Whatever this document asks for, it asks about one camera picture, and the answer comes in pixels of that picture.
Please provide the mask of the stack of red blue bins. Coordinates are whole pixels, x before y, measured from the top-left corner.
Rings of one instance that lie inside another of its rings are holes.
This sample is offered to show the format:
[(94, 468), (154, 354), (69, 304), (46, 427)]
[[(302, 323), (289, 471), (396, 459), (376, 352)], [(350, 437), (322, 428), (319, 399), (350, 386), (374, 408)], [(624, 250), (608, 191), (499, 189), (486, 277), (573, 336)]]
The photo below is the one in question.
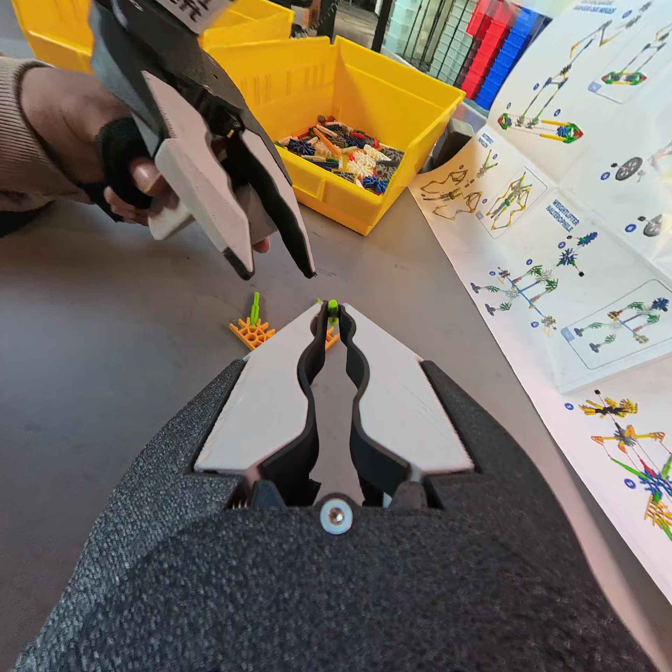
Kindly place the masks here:
[(455, 79), (467, 100), (490, 110), (505, 80), (552, 19), (506, 1), (477, 1), (466, 26), (468, 50)]

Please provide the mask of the person's left hand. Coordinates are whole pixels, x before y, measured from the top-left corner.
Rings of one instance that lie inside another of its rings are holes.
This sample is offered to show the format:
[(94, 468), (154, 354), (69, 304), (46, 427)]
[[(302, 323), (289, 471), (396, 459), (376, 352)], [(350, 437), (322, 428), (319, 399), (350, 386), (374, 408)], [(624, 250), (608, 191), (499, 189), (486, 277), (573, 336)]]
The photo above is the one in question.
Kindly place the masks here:
[[(148, 226), (150, 210), (123, 201), (104, 180), (95, 138), (108, 123), (130, 116), (129, 109), (93, 75), (53, 67), (30, 69), (21, 86), (21, 106), (27, 121), (67, 178), (88, 185), (105, 182), (104, 199), (123, 221)], [(151, 159), (135, 158), (129, 171), (143, 193), (164, 199), (171, 190)]]

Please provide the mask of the pile of toy pieces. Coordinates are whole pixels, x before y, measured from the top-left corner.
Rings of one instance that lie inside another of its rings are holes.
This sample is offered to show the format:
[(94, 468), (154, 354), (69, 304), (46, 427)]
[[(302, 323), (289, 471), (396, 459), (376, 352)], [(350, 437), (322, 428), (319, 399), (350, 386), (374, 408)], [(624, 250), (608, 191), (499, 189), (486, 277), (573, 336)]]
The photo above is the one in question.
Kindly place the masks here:
[(333, 115), (318, 115), (314, 124), (275, 145), (374, 196), (386, 193), (405, 157), (403, 150)]

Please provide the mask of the toy instruction sheet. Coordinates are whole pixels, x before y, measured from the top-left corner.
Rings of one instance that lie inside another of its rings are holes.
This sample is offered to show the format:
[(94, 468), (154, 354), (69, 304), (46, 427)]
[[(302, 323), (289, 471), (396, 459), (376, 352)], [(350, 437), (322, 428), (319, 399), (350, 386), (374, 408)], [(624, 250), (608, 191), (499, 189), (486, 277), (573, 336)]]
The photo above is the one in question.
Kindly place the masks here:
[(671, 2), (577, 1), (411, 193), (559, 448), (671, 600)]

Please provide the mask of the grey desk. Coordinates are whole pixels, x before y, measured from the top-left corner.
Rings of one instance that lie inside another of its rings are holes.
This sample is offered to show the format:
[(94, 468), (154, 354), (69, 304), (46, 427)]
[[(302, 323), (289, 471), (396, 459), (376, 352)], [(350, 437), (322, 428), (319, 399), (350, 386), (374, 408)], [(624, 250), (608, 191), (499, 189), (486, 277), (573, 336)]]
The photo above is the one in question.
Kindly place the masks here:
[[(1, 670), (655, 671), (595, 580), (554, 486), (452, 374), (494, 341), (411, 196), (391, 237), (307, 223), (241, 280), (197, 228), (165, 242), (59, 202), (1, 239)], [(224, 322), (261, 290), (284, 322), (343, 304), (416, 353), (467, 466), (392, 478), (327, 532), (196, 457), (251, 374)]]

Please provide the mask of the black metal frame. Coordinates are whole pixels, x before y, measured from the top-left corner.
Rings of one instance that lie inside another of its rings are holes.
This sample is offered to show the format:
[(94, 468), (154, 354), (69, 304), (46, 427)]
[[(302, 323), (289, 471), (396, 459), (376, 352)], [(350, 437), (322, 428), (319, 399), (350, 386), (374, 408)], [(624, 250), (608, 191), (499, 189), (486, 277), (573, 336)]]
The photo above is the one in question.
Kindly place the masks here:
[(371, 46), (371, 50), (376, 53), (382, 52), (382, 45), (389, 25), (388, 23), (394, 3), (395, 1), (376, 1), (375, 13), (377, 16), (377, 22)]

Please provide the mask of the person's left forearm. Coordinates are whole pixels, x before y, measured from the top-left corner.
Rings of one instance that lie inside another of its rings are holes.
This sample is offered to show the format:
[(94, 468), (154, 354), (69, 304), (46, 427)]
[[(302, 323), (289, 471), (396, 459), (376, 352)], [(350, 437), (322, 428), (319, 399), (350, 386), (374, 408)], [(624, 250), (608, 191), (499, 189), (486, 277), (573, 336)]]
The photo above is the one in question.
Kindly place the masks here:
[(1, 55), (1, 212), (33, 212), (54, 202), (92, 201), (63, 174), (46, 153), (23, 113), (23, 78), (39, 61)]

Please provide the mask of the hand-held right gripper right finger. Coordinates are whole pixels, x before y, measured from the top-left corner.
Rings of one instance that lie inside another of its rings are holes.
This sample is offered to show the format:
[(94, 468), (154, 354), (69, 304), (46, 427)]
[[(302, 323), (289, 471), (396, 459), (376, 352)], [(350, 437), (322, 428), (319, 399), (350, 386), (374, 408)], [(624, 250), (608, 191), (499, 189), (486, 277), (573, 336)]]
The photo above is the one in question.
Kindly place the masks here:
[(404, 483), (437, 502), (432, 477), (475, 471), (425, 367), (412, 349), (348, 304), (339, 306), (346, 372), (356, 387), (349, 449), (364, 505), (390, 505)]

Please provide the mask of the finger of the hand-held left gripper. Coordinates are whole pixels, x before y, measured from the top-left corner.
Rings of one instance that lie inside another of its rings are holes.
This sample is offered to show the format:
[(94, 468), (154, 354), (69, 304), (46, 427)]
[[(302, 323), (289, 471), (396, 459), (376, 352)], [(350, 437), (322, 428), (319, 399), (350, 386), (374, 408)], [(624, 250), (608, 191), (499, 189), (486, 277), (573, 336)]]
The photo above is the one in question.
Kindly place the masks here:
[(316, 275), (307, 229), (280, 157), (251, 130), (234, 132), (226, 143), (226, 171), (234, 197), (246, 215), (252, 246), (277, 232), (308, 279)]
[(170, 85), (147, 71), (142, 77), (167, 133), (154, 163), (177, 197), (175, 206), (165, 204), (148, 217), (150, 233), (167, 240), (194, 221), (236, 273), (249, 280), (255, 267), (248, 218), (212, 151), (206, 122)]

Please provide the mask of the yellow storage bin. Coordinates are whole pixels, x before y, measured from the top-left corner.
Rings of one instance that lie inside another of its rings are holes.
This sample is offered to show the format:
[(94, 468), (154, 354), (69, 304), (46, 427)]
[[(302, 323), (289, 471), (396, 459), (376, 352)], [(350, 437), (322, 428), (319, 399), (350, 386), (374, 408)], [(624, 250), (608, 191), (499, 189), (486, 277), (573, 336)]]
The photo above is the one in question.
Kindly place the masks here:
[[(91, 72), (90, 1), (12, 1), (33, 54), (63, 69)], [(233, 1), (198, 38), (210, 54), (219, 48), (288, 39), (295, 12), (271, 1)]]
[(337, 37), (284, 39), (208, 52), (240, 89), (270, 139), (312, 126), (319, 115), (363, 130), (404, 153), (382, 195), (276, 147), (297, 200), (367, 236), (423, 167), (464, 92), (411, 66)]

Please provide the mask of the large blue connector fan assembly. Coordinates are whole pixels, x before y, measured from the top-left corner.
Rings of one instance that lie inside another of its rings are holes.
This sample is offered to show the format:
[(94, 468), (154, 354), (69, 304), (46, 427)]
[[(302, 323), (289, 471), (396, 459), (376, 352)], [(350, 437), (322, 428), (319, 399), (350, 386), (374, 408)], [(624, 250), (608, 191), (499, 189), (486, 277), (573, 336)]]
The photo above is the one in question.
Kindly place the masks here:
[[(261, 295), (254, 292), (249, 315), (239, 318), (236, 324), (230, 323), (230, 331), (250, 350), (254, 351), (274, 336), (275, 329), (270, 328), (268, 322), (263, 322), (259, 316)], [(336, 300), (330, 300), (327, 304), (327, 331), (324, 341), (325, 351), (330, 350), (340, 338), (339, 308)]]

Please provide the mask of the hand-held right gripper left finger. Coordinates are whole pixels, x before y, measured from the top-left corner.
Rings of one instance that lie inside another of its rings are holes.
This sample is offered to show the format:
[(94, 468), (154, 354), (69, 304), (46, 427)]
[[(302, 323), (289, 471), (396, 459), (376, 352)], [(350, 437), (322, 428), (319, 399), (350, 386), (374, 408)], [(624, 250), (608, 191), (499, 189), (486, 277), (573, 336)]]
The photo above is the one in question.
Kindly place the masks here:
[(329, 304), (316, 303), (244, 359), (197, 454), (196, 473), (241, 478), (249, 491), (270, 481), (287, 503), (315, 498), (311, 385), (324, 366), (328, 327)]

